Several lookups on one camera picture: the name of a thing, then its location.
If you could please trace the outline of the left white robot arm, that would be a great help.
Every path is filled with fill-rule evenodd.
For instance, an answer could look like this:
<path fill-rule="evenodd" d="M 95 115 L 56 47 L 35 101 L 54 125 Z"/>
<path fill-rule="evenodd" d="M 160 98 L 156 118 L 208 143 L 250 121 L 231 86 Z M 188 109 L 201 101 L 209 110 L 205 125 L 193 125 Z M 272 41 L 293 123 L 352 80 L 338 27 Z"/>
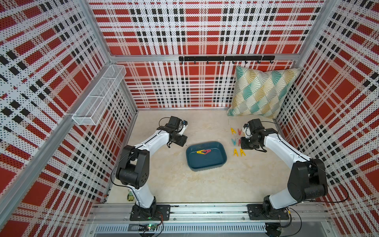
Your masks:
<path fill-rule="evenodd" d="M 147 185 L 152 155 L 161 147 L 169 146 L 172 143 L 183 147 L 187 138 L 182 132 L 157 130 L 145 141 L 123 148 L 121 158 L 115 167 L 115 178 L 123 186 L 132 189 L 138 207 L 150 209 L 156 202 L 155 196 Z"/>

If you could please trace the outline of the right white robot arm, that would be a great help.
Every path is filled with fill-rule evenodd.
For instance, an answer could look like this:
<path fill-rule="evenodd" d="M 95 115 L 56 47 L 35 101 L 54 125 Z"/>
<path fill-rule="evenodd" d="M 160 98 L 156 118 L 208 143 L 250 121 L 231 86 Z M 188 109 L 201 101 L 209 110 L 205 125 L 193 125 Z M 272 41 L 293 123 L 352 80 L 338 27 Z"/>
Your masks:
<path fill-rule="evenodd" d="M 279 210 L 327 195 L 328 185 L 323 161 L 311 159 L 296 151 L 279 134 L 269 133 L 265 129 L 249 137 L 242 137 L 241 147 L 256 151 L 261 148 L 261 152 L 265 152 L 264 148 L 268 148 L 290 168 L 287 187 L 265 197 L 264 202 L 268 208 Z"/>

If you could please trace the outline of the yellow clothespin twelfth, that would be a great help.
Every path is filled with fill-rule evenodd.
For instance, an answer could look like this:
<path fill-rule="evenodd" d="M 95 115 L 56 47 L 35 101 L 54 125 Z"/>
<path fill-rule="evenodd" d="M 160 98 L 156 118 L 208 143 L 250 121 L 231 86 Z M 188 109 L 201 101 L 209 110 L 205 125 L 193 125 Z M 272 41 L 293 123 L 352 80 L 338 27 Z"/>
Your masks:
<path fill-rule="evenodd" d="M 242 148 L 240 148 L 240 155 L 241 155 L 241 156 L 246 156 L 246 154 L 245 154 L 245 152 L 243 151 Z"/>

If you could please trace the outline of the teal plastic storage tray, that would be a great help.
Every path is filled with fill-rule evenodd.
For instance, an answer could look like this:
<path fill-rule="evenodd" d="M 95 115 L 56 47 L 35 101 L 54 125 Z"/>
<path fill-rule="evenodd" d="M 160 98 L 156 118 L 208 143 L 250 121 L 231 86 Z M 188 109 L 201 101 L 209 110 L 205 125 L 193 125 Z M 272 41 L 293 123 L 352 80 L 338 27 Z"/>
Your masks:
<path fill-rule="evenodd" d="M 197 154 L 200 150 L 211 150 L 206 155 Z M 188 167 L 192 171 L 203 171 L 222 167 L 227 162 L 227 154 L 220 142 L 212 141 L 191 145 L 186 150 Z"/>

